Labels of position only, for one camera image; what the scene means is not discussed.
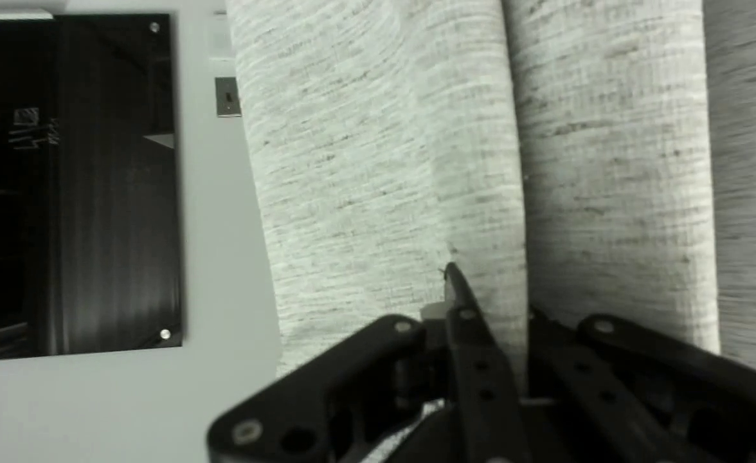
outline curtain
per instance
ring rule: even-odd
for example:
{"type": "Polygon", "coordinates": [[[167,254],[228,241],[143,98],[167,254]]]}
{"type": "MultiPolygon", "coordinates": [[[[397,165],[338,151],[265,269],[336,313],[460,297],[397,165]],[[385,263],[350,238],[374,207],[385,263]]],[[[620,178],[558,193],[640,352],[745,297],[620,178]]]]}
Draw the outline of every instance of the curtain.
{"type": "Polygon", "coordinates": [[[228,0],[282,368],[472,282],[756,364],[756,0],[228,0]]]}

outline black metal part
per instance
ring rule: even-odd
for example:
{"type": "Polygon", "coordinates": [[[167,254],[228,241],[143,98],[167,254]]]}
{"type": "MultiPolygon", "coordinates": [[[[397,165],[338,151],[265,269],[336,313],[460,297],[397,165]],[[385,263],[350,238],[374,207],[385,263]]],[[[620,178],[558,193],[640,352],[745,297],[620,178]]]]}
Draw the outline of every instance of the black metal part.
{"type": "Polygon", "coordinates": [[[383,317],[224,415],[212,463],[754,463],[756,371],[613,317],[529,321],[518,395],[457,265],[442,321],[383,317]],[[423,420],[423,404],[440,404],[423,420]]]}

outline curtain fold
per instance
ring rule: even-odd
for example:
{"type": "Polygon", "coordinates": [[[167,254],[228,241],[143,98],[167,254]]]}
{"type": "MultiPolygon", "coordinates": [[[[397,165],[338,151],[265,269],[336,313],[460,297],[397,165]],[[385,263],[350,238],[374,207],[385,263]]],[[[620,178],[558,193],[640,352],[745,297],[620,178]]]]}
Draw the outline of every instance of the curtain fold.
{"type": "Polygon", "coordinates": [[[280,371],[417,317],[448,259],[518,379],[527,300],[756,364],[756,3],[228,0],[228,20],[280,371]]]}

